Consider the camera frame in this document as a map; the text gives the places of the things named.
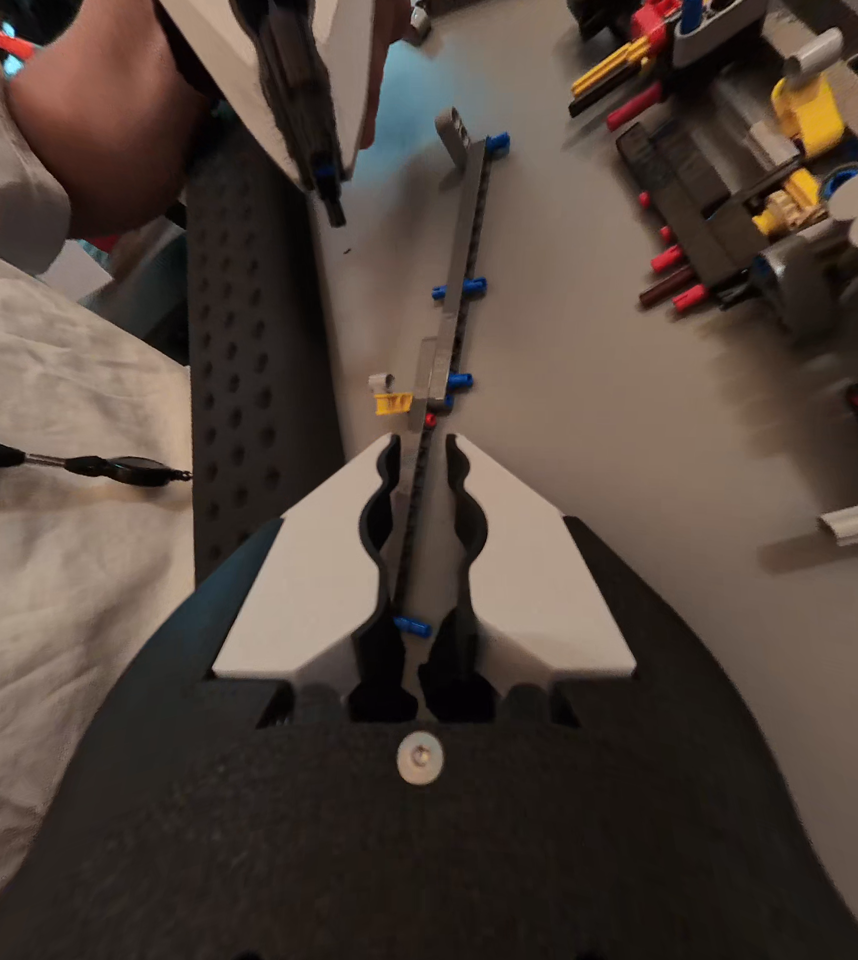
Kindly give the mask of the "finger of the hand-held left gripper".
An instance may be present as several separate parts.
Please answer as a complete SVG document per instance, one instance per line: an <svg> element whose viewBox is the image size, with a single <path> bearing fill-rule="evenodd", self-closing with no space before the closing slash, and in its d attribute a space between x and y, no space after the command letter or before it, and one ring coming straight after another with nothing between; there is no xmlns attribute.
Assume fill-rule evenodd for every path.
<svg viewBox="0 0 858 960"><path fill-rule="evenodd" d="M298 183L294 161L260 85L254 44L240 26L233 2L160 2L177 36L200 63L257 143L283 173Z"/></svg>
<svg viewBox="0 0 858 960"><path fill-rule="evenodd" d="M372 60L375 1L313 1L312 27L328 70L344 174L361 150Z"/></svg>

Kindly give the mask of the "black badge reel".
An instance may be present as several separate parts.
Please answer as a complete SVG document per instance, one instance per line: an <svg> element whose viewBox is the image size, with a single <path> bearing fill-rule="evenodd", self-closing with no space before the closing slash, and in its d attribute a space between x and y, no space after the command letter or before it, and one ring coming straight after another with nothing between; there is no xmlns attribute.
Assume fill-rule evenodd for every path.
<svg viewBox="0 0 858 960"><path fill-rule="evenodd" d="M193 474L142 457L103 458L87 455L59 458L29 453L0 443L0 471L21 467L45 467L86 478L108 479L126 486L158 489L171 483L188 483Z"/></svg>

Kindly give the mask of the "long dark grey lego beam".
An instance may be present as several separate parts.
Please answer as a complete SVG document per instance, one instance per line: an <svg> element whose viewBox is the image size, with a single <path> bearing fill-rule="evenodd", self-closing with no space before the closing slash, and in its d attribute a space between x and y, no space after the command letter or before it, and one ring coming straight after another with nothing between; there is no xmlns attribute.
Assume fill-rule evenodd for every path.
<svg viewBox="0 0 858 960"><path fill-rule="evenodd" d="M400 414L404 430L394 504L400 533L389 561L395 625L405 639L420 640L431 637L433 627L408 613L406 606L428 462L438 422L451 412L457 396L474 384L471 374L460 366L464 333L471 303L487 291L487 281L475 270L491 166L510 146L505 131L481 139L471 137L454 106L436 115L435 128L459 174L459 209L447 279L433 293L440 308L437 331L420 345L414 401L409 414Z"/></svg>

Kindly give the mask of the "person's white printed shirt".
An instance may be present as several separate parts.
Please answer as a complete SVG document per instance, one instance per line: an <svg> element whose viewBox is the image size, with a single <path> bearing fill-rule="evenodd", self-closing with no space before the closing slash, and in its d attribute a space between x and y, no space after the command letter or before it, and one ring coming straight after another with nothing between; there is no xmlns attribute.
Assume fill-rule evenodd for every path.
<svg viewBox="0 0 858 960"><path fill-rule="evenodd" d="M57 180L0 65L0 443L192 461L187 370L45 282L68 236ZM187 485L0 470L0 895L100 702L194 581Z"/></svg>

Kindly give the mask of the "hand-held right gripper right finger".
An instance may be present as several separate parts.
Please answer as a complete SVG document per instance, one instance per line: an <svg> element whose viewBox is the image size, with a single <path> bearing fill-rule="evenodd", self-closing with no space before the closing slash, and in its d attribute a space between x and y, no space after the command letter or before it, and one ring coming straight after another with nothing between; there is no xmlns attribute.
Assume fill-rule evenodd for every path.
<svg viewBox="0 0 858 960"><path fill-rule="evenodd" d="M636 659L579 551L570 518L469 438L449 434L447 481L463 556L439 629L449 688L549 691L630 677Z"/></svg>

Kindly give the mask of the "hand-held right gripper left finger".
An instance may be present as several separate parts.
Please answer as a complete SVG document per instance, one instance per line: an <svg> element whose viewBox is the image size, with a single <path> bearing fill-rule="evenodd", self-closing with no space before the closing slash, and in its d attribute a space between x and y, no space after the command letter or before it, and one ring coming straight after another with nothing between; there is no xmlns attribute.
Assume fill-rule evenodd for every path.
<svg viewBox="0 0 858 960"><path fill-rule="evenodd" d="M377 612L383 574L363 544L363 510L395 481L385 434L281 518L212 670L220 679L355 687L352 636Z"/></svg>

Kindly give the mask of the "lego car chassis assembly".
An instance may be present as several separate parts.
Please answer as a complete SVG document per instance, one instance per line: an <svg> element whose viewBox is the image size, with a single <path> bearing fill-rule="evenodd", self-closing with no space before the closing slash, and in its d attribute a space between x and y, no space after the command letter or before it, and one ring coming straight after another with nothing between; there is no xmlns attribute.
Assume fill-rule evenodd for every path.
<svg viewBox="0 0 858 960"><path fill-rule="evenodd" d="M662 221L644 309L758 300L791 344L858 342L855 2L568 2L613 50L571 85ZM858 381L843 388L858 423ZM819 518L858 546L858 506Z"/></svg>

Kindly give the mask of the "person's left hand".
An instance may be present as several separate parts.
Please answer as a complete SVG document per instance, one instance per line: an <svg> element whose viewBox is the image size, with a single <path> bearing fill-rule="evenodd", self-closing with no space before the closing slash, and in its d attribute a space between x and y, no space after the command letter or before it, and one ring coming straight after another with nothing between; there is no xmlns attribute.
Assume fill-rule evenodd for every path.
<svg viewBox="0 0 858 960"><path fill-rule="evenodd" d="M124 234L179 198L213 101L179 70L160 6L86 1L10 83L31 150L68 196L69 238Z"/></svg>

